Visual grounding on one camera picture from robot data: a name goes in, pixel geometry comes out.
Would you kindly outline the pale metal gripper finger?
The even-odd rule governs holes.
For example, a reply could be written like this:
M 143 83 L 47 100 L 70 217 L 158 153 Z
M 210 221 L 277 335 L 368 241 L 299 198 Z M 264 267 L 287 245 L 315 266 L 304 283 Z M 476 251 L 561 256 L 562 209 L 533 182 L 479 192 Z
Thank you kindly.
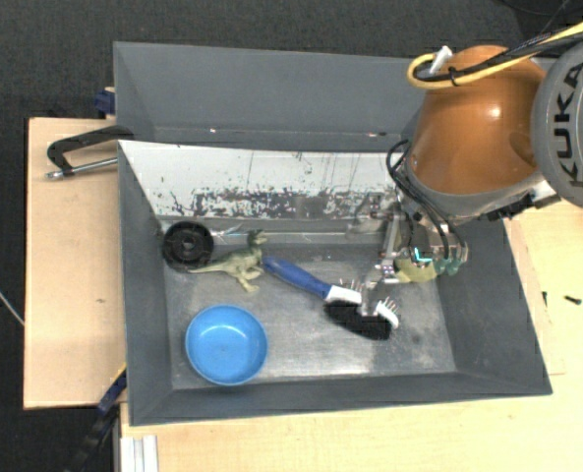
M 379 301 L 385 298 L 384 279 L 367 275 L 361 287 L 362 304 L 360 313 L 363 317 L 373 317 L 378 314 Z

